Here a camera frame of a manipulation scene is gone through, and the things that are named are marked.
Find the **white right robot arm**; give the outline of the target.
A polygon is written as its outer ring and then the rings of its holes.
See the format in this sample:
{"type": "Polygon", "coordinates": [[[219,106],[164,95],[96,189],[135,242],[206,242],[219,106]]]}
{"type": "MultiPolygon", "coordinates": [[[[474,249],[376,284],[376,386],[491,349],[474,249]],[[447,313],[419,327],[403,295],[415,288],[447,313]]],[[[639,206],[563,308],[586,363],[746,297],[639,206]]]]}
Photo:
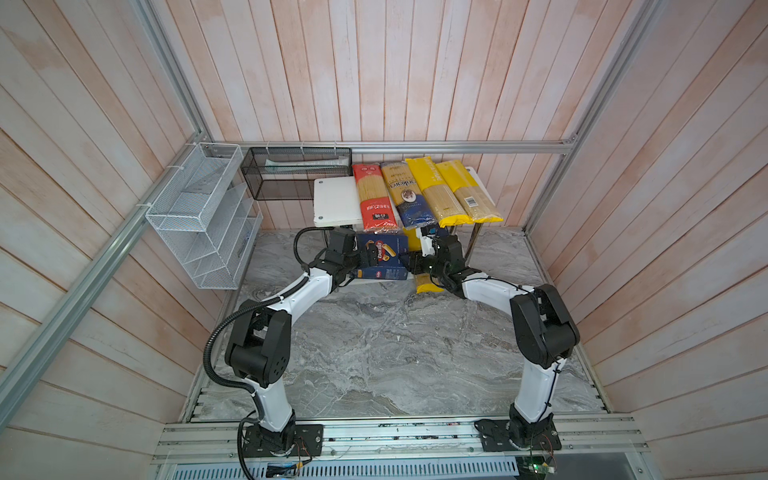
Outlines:
{"type": "Polygon", "coordinates": [[[468,266],[455,235],[434,237],[430,255],[409,252],[400,256],[400,262],[410,273],[429,275],[436,286],[459,298],[484,303],[511,317],[525,358],[522,381],[507,421],[474,422],[483,450],[560,449],[552,399],[580,333],[558,290],[550,284],[513,284],[468,266]]]}

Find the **yellow clear spaghetti bag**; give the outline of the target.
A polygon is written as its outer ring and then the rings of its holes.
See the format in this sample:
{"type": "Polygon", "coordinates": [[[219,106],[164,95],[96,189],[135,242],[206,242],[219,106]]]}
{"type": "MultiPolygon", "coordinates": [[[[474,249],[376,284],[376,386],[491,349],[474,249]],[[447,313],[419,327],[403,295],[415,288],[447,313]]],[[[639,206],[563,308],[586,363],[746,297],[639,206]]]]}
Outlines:
{"type": "Polygon", "coordinates": [[[407,158],[406,164],[440,227],[472,223],[430,157],[407,158]]]}

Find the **dark blue pasta box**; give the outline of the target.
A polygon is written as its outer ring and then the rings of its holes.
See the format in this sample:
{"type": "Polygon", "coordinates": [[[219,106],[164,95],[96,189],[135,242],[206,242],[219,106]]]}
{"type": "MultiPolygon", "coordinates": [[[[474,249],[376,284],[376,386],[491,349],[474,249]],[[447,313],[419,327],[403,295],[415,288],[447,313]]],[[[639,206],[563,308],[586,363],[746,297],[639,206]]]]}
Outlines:
{"type": "Polygon", "coordinates": [[[375,247],[377,263],[358,268],[355,276],[367,280],[406,280],[407,269],[402,265],[400,256],[409,250],[408,240],[404,234],[375,234],[359,233],[357,246],[364,251],[375,247]]]}

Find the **red spaghetti bag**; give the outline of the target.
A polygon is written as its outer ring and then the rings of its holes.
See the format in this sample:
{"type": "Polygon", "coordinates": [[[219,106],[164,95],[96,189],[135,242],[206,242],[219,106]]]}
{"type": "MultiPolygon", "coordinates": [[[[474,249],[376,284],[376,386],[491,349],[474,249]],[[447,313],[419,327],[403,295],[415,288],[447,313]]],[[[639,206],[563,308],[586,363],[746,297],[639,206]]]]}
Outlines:
{"type": "Polygon", "coordinates": [[[390,195],[381,168],[376,164],[355,164],[356,182],[363,230],[369,233],[398,229],[390,195]]]}

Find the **blue yellow spaghetti bag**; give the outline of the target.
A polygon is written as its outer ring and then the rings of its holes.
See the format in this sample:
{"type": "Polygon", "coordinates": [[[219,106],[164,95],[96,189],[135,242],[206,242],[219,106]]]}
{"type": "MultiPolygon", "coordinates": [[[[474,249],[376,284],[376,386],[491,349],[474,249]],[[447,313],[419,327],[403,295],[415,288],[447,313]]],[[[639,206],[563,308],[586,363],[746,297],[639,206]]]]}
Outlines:
{"type": "Polygon", "coordinates": [[[384,164],[381,172],[405,229],[421,228],[436,222],[406,163],[384,164]]]}

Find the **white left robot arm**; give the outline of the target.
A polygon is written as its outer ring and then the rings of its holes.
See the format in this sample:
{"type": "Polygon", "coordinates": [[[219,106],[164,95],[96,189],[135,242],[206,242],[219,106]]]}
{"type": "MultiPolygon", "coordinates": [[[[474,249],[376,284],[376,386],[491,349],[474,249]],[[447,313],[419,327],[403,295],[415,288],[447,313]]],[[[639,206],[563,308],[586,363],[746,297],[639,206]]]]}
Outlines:
{"type": "Polygon", "coordinates": [[[288,287],[261,301],[246,301],[211,333],[203,350],[202,366],[208,378],[220,386],[241,389],[252,399],[255,411],[238,424],[236,449],[247,476],[248,457],[290,457],[299,460],[281,467],[280,474],[298,471],[321,454],[324,427],[299,425],[287,400],[283,375],[289,364],[292,326],[314,303],[346,281],[365,260],[376,253],[358,249],[350,228],[321,227],[328,234],[326,247],[312,261],[298,252],[300,230],[293,253],[302,275],[288,287]]]}

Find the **yellow Pastati spaghetti bag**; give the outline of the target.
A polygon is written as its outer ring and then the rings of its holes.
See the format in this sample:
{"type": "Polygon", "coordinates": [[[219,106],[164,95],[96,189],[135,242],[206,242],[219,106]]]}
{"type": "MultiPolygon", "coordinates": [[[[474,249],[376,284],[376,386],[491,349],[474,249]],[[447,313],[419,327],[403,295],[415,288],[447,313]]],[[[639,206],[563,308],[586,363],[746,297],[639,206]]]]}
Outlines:
{"type": "MultiPolygon", "coordinates": [[[[405,230],[405,235],[407,236],[407,239],[408,239],[409,251],[421,254],[422,253],[421,240],[417,236],[417,232],[418,232],[418,229],[405,230]]],[[[433,283],[433,281],[430,279],[429,274],[414,275],[414,281],[416,285],[417,294],[424,294],[429,292],[439,293],[444,291],[443,288],[438,287],[433,283]]]]}

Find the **yellow barcode spaghetti bag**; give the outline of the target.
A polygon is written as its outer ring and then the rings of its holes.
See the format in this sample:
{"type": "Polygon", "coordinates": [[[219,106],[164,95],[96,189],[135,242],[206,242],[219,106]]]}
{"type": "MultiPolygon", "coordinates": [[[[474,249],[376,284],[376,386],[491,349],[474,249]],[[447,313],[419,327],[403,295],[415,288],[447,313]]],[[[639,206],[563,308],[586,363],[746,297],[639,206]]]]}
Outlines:
{"type": "Polygon", "coordinates": [[[491,198],[459,160],[438,163],[436,168],[472,223],[503,221],[491,198]]]}

